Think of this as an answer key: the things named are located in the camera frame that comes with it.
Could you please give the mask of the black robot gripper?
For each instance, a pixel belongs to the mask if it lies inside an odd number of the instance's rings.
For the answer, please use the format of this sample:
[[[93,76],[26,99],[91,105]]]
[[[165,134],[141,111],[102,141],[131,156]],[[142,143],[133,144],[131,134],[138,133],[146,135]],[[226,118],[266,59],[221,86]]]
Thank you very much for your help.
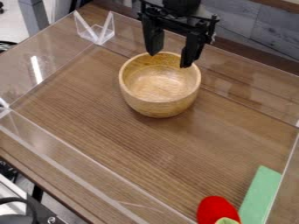
[[[181,68],[199,59],[205,42],[215,41],[218,14],[210,12],[202,0],[139,0],[138,19],[143,24],[145,46],[155,56],[165,48],[165,30],[186,35]]]

